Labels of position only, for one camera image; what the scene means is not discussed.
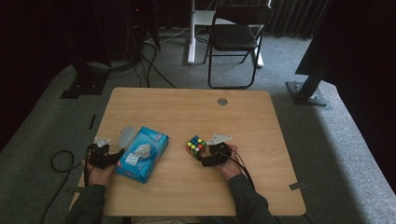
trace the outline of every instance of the tissue box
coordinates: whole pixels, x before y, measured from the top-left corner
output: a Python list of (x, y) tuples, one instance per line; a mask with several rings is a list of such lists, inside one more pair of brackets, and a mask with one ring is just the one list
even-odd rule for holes
[(116, 173), (147, 183), (155, 165), (168, 146), (168, 136), (142, 127), (116, 166)]

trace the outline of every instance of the table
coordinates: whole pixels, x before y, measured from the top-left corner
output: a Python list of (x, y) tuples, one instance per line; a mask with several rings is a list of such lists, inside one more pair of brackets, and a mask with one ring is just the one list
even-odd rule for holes
[[(267, 0), (266, 4), (270, 6), (271, 0)], [(214, 15), (215, 11), (213, 10), (195, 10), (195, 0), (191, 0), (191, 36), (188, 64), (194, 64), (195, 62), (195, 25), (212, 25)], [(261, 54), (259, 54), (257, 66), (263, 67)]]
[[(215, 133), (233, 138), (227, 143), (238, 146), (273, 215), (305, 212), (300, 190), (290, 189), (297, 180), (266, 91), (116, 88), (97, 133), (112, 139), (110, 153), (120, 150), (117, 139), (128, 125), (166, 133), (169, 145), (147, 184), (112, 176), (105, 216), (234, 216), (225, 179), (185, 148), (195, 135), (208, 141)], [(84, 186), (83, 176), (79, 185)]]

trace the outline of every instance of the gray carpet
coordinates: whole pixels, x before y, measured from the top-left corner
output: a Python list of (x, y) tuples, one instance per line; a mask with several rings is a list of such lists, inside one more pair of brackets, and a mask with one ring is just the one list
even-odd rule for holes
[[(187, 38), (162, 42), (154, 64), (178, 88), (209, 89), (207, 64), (201, 64), (205, 43), (197, 41), (196, 64), (187, 65), (188, 43)], [(308, 186), (302, 190), (307, 217), (278, 220), (285, 224), (309, 223), (308, 218), (312, 223), (396, 223), (396, 196), (336, 88), (325, 82), (319, 85), (331, 109), (295, 105), (291, 100), (285, 82), (306, 80), (306, 76), (295, 76), (294, 72), (309, 43), (301, 38), (266, 37), (262, 46), (264, 67), (248, 89), (270, 92), (297, 178)], [(144, 55), (151, 60), (153, 49), (145, 46)], [(248, 81), (251, 61), (238, 64), (239, 59), (215, 60), (214, 81)], [(102, 95), (82, 95), (75, 100), (60, 99), (76, 75), (72, 66), (52, 80), (0, 154), (0, 223), (40, 223), (66, 176), (51, 169), (51, 156), (61, 149), (70, 150), (75, 155), (74, 163), (78, 163), (95, 137), (111, 91), (120, 86), (146, 87), (143, 74), (148, 70), (147, 63), (140, 63), (136, 70), (112, 73)], [(153, 88), (173, 88), (152, 68), (149, 82)], [(96, 119), (90, 129), (93, 115)], [(66, 169), (70, 157), (61, 155), (54, 163)], [(45, 223), (63, 222), (73, 196), (67, 190), (77, 185), (81, 173), (81, 167), (71, 172)], [(120, 218), (105, 217), (104, 223), (120, 223)]]

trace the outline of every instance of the white desk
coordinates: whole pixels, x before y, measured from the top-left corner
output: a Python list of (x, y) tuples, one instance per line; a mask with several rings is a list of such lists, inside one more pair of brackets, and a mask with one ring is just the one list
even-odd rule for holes
[[(189, 64), (195, 62), (195, 25), (212, 25), (215, 11), (195, 10), (195, 0), (191, 0), (191, 37), (189, 48)], [(262, 55), (259, 55), (258, 67), (263, 67)]]

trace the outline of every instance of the black folding chair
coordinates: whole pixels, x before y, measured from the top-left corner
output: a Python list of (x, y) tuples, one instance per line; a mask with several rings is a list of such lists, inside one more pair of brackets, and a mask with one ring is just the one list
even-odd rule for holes
[[(209, 56), (209, 71), (207, 83), (212, 89), (247, 89), (253, 82), (256, 76), (257, 62), (259, 60), (260, 48), (262, 46), (262, 32), (270, 23), (274, 12), (269, 6), (227, 6), (218, 9), (213, 17), (209, 40), (207, 42), (206, 57)], [(226, 20), (232, 24), (218, 23), (218, 21)], [(258, 27), (258, 32), (255, 34), (253, 29)], [(212, 54), (212, 49), (218, 51), (246, 51), (246, 54)], [(244, 56), (243, 63), (250, 52), (257, 49), (256, 57), (254, 58), (253, 75), (249, 84), (245, 86), (223, 86), (215, 87), (211, 84), (211, 70), (213, 56)]]

